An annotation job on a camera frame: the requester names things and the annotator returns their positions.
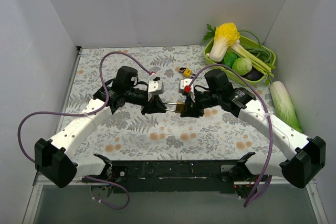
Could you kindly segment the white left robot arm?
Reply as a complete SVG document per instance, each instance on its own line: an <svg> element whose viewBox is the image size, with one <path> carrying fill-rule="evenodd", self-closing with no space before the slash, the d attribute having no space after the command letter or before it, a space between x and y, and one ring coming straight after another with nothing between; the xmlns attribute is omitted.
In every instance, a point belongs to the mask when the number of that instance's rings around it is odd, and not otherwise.
<svg viewBox="0 0 336 224"><path fill-rule="evenodd" d="M112 177L112 161L101 154L76 158L75 152L84 140L117 109L126 103L141 106L142 114L164 113L166 106L160 99L163 83L151 73L146 90L138 89L138 72L123 66L115 78L105 82L86 105L83 116L75 118L49 140L39 139L35 144L35 169L59 188L67 186L76 177L92 176L100 182Z"/></svg>

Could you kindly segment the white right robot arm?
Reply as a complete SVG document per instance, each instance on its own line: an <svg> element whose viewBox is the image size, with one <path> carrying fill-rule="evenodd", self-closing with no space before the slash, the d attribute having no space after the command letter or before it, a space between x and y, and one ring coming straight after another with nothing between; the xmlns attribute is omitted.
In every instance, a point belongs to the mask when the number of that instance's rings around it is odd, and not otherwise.
<svg viewBox="0 0 336 224"><path fill-rule="evenodd" d="M182 79L179 92L186 96L182 117L199 118L204 110L220 106L238 119L257 129L265 137L272 136L272 143L282 152L281 157L271 158L266 169L265 158L247 154L238 165L238 176L251 180L265 174L285 178L298 188L304 188L323 169L326 162L326 143L316 136L310 138L273 114L265 112L259 99L245 88L234 88L226 73L213 69L205 74L206 91L196 91L191 79Z"/></svg>

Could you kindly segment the large brass padlock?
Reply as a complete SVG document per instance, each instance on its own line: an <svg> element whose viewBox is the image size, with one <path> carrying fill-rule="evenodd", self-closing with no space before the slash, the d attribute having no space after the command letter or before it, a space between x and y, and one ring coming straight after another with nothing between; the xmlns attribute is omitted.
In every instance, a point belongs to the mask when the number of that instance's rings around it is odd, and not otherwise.
<svg viewBox="0 0 336 224"><path fill-rule="evenodd" d="M174 113L177 113L177 114L181 114L182 112L184 112L186 110L186 105L183 102L177 102L177 103L166 102L166 103L164 103L164 105L168 106L166 111L174 112Z"/></svg>

